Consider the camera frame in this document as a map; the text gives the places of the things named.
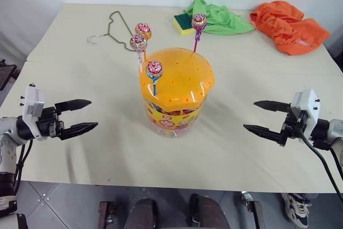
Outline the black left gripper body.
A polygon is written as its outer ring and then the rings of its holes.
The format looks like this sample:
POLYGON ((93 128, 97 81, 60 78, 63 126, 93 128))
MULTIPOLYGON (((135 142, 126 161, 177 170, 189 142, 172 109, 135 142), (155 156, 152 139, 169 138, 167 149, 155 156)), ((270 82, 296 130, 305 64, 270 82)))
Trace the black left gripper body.
POLYGON ((59 120, 55 107, 44 108, 36 125, 40 134, 45 137, 58 137, 64 130, 64 123, 59 120))

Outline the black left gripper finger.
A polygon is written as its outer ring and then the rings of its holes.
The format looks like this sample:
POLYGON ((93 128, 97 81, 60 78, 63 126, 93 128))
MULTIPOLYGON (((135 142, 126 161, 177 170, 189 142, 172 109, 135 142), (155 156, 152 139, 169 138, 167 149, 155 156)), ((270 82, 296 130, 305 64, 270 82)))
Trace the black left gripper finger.
POLYGON ((77 136, 80 136, 82 134, 85 134, 92 129, 94 129, 98 125, 97 122, 85 122, 85 123, 79 123, 72 125, 71 127, 67 129, 63 129, 62 132, 59 134, 60 140, 66 140, 69 138, 74 138, 77 136))
POLYGON ((92 102, 89 100, 84 99, 75 99, 75 100, 69 100, 65 102, 59 102, 55 104, 56 112, 57 114, 61 114, 65 111, 73 111, 82 109, 88 105, 90 105, 92 102))

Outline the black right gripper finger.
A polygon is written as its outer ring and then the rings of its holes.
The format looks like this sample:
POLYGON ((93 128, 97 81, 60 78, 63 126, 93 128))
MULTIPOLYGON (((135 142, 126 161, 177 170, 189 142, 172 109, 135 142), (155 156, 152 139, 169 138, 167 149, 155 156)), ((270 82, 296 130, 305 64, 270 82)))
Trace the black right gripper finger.
POLYGON ((273 112, 288 113, 290 109, 290 104, 278 102, 278 101, 262 100, 262 101, 256 101, 253 104, 262 109, 273 111, 273 112))
POLYGON ((278 143, 279 140, 281 140, 281 134, 270 131, 269 128, 261 127, 258 125, 249 125, 249 124, 244 124, 243 127, 246 128, 249 132, 261 138, 265 138, 270 141, 274 141, 276 143, 278 143))

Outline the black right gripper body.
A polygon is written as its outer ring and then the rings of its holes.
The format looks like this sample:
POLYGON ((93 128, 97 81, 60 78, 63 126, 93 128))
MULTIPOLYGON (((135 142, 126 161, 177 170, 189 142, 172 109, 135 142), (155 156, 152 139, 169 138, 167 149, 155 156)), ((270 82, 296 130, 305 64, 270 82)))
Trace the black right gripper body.
POLYGON ((301 133, 304 132, 307 124, 307 113, 306 111, 300 111, 298 117, 290 111, 287 113, 284 123, 282 124, 281 131, 280 131, 280 139, 278 140, 278 144, 280 146, 285 146, 287 139, 301 139, 301 133))

